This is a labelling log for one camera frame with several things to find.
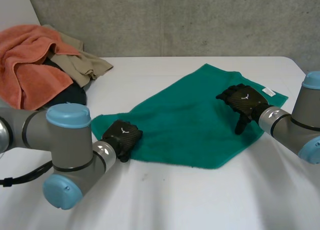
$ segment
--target pile of cloth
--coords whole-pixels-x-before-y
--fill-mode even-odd
[[[19,25],[0,32],[0,98],[15,109],[86,105],[84,87],[112,67],[51,26]]]

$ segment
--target gray concrete wall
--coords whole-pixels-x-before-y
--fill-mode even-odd
[[[123,56],[286,56],[320,70],[320,0],[31,0],[41,24]]]

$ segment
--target green towel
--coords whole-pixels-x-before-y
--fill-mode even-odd
[[[269,104],[282,106],[287,97],[270,97],[263,86],[239,72],[226,72],[208,64],[189,74],[128,113],[100,115],[92,123],[97,139],[117,119],[129,121],[143,131],[132,159],[201,168],[218,168],[262,136],[255,122],[242,135],[234,130],[239,119],[216,95],[243,83],[263,94]]]

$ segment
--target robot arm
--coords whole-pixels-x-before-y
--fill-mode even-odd
[[[92,144],[89,109],[60,104],[47,111],[0,108],[0,153],[15,147],[50,151],[54,173],[44,182],[45,198],[55,207],[70,209],[113,166],[125,162],[142,132],[116,121],[101,141]],[[122,138],[122,129],[130,135]]]
[[[300,158],[320,163],[320,72],[309,73],[300,90],[292,115],[274,106],[256,109],[260,128]]]
[[[263,131],[300,158],[311,164],[320,163],[320,72],[306,76],[292,115],[266,104],[265,98],[249,86],[231,86],[217,99],[224,100],[240,113],[236,134],[241,134],[246,124],[254,120]]]

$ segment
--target orange towel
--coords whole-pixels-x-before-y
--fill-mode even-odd
[[[57,31],[21,25],[0,32],[0,97],[16,109],[36,110],[67,88],[72,79],[58,68],[41,65],[48,50],[80,55]]]

